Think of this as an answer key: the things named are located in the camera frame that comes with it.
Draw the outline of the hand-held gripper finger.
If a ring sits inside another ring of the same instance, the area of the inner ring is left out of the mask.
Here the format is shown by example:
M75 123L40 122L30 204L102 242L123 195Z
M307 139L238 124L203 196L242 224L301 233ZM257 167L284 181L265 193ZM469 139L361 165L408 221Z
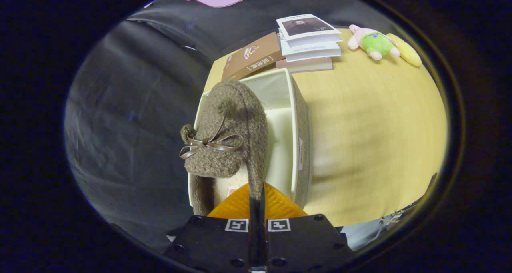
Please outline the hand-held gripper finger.
M263 206L259 235L268 273L334 273L352 261L346 234L324 214L307 214L268 183Z
M249 186L235 189L208 215L193 215L168 233L165 257L200 273L248 273L257 260L257 225L252 216L258 204Z

